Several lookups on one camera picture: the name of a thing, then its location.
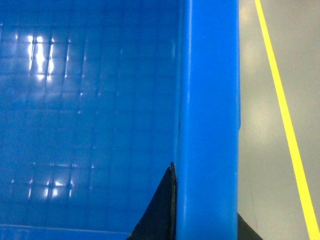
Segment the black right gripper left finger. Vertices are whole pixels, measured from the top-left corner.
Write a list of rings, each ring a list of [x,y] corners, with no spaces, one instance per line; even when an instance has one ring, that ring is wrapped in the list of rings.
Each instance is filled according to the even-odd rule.
[[[177,177],[173,162],[166,169],[143,216],[128,240],[174,240],[176,238]]]

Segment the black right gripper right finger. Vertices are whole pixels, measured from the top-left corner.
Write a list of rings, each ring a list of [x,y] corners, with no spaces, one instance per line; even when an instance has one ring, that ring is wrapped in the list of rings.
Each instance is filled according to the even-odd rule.
[[[237,239],[238,240],[263,240],[240,216],[237,214]]]

